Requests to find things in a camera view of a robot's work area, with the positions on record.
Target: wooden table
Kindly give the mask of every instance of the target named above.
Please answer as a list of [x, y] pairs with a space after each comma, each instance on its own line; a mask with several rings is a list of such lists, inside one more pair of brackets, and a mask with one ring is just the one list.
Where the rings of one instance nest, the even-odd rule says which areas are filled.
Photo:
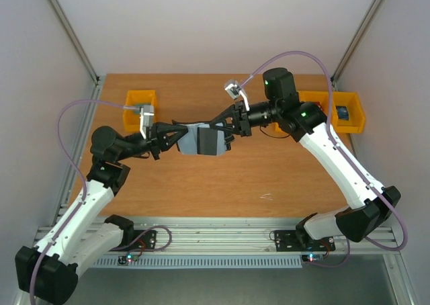
[[[108, 75], [101, 99], [124, 104], [127, 90], [155, 89], [158, 121], [210, 120], [232, 104], [224, 91], [229, 79], [246, 75]], [[295, 76], [297, 90], [326, 91], [320, 75]], [[266, 100], [261, 77], [247, 86], [251, 103]], [[109, 125], [124, 133], [122, 110], [101, 105], [91, 133]], [[279, 135], [273, 128], [267, 132]], [[346, 136], [342, 136], [349, 145]], [[91, 166], [91, 141], [81, 162]], [[172, 148], [159, 161], [128, 159], [126, 184], [102, 212], [123, 216], [301, 217], [336, 210], [346, 202], [318, 161], [291, 138], [236, 137], [232, 150], [220, 157], [185, 156]], [[75, 186], [77, 195], [81, 183]]]

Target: gray cloth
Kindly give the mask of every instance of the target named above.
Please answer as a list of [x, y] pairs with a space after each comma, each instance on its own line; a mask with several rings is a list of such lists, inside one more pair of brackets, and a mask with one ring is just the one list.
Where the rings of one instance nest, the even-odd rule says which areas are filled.
[[[209, 124], [200, 122], [198, 124], [186, 124], [184, 126], [188, 127], [188, 133], [178, 140], [177, 145], [179, 147], [179, 151], [183, 155], [196, 155], [198, 145], [198, 128], [209, 128]], [[219, 130], [217, 133], [216, 156], [222, 155], [226, 152], [224, 132]]]

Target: yellow plastic tray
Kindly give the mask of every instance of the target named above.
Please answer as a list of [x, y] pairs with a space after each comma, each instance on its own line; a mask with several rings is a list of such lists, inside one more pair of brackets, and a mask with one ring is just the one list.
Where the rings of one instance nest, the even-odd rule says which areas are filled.
[[[154, 122], [157, 118], [157, 96], [155, 90], [129, 90], [127, 92], [126, 105], [144, 105], [151, 104], [154, 106]], [[138, 132], [140, 125], [140, 115], [134, 110], [124, 110], [122, 121], [126, 132]]]
[[[329, 93], [324, 91], [298, 91], [300, 101], [319, 102], [323, 112], [327, 115], [329, 109]], [[361, 108], [358, 94], [355, 92], [334, 92], [333, 112], [331, 124], [338, 133], [359, 134], [363, 131], [366, 117]], [[340, 120], [337, 115], [336, 106], [345, 106], [348, 109], [349, 120]], [[282, 132], [278, 124], [275, 131]]]

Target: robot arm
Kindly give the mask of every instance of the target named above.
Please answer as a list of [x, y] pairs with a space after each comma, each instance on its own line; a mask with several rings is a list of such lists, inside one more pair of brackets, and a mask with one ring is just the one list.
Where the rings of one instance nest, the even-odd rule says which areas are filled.
[[[284, 132], [316, 157], [347, 201], [342, 210], [311, 214], [296, 226], [296, 236], [304, 251], [312, 240], [327, 236], [343, 234], [359, 242], [381, 225], [389, 217], [390, 210], [372, 189], [378, 190], [393, 206], [400, 199], [398, 190], [393, 186], [385, 188], [373, 178], [346, 149], [333, 129], [331, 133], [337, 142], [333, 144], [329, 140], [327, 117], [316, 104], [300, 102], [292, 73], [282, 68], [271, 69], [264, 72], [263, 79], [268, 101], [249, 105], [245, 91], [236, 81], [231, 81], [225, 89], [233, 99], [241, 95], [244, 100], [237, 101], [209, 122], [198, 125], [157, 122], [148, 127], [144, 119], [149, 119], [153, 112], [141, 109], [141, 130], [136, 134], [121, 136], [109, 126], [98, 128], [91, 137], [93, 166], [87, 176], [87, 197], [84, 201], [81, 192], [49, 234], [34, 248], [22, 247], [17, 253], [15, 264], [20, 289], [29, 291], [40, 251], [52, 243], [39, 268], [36, 295], [53, 304], [64, 304], [73, 293], [78, 278], [98, 257], [132, 241], [133, 223], [112, 216], [96, 233], [81, 242], [88, 226], [127, 178], [130, 169], [120, 164], [121, 160], [144, 153], [150, 153], [157, 160], [161, 152], [174, 145], [183, 152], [219, 155], [230, 150], [234, 135], [251, 136], [252, 127], [273, 122], [277, 122]], [[370, 184], [366, 185], [343, 154], [365, 174]], [[65, 223], [73, 212], [72, 220]]]

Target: gray floor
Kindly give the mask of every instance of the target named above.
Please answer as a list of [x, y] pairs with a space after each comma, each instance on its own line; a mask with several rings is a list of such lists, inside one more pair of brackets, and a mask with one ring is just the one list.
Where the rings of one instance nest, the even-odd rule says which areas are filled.
[[389, 305], [382, 256], [323, 269], [90, 269], [67, 305]]

